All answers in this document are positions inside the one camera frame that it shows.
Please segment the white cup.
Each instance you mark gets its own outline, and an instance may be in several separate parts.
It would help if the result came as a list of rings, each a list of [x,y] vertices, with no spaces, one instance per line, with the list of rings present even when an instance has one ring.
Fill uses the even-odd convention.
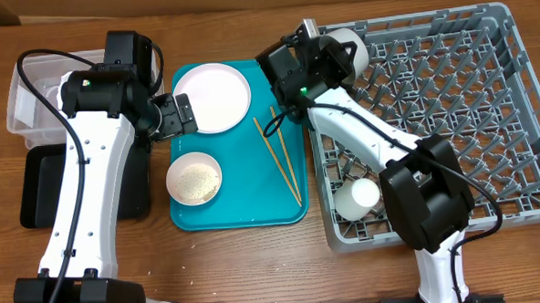
[[[357,221],[378,204],[379,187],[370,179],[346,182],[333,195],[337,213],[349,221]]]

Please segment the pale green bowl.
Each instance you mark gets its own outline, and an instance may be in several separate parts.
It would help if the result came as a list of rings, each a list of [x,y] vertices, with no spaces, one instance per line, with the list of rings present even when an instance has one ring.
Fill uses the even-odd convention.
[[[343,84],[353,85],[369,65],[369,54],[364,41],[356,32],[345,27],[330,31],[325,36],[332,37],[339,44],[346,44],[345,50],[348,56],[352,57],[352,70],[343,80]]]

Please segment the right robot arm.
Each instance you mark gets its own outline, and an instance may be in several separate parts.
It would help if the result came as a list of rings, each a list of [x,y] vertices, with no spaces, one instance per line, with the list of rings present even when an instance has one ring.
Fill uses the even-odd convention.
[[[379,177],[388,220],[415,250],[417,303],[469,303],[459,250],[474,207],[467,180],[442,136],[402,131],[349,96],[369,65],[362,38],[344,27],[322,34],[306,19],[256,61],[283,115],[342,144]]]

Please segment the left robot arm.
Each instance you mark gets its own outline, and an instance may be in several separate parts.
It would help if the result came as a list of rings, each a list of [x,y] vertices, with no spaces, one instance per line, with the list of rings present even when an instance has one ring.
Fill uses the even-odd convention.
[[[120,280],[116,224],[130,149],[194,133],[183,94],[160,93],[160,47],[131,31],[111,31],[102,62],[86,62],[64,82],[53,115],[67,131],[53,233],[38,273],[15,283],[15,303],[171,303]]]

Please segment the small pink rice plate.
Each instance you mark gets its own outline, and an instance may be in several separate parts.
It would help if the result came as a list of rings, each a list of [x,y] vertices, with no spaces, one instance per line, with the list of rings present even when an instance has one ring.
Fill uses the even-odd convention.
[[[189,152],[170,165],[165,178],[170,197],[177,203],[198,206],[211,201],[222,186],[219,163],[204,152]]]

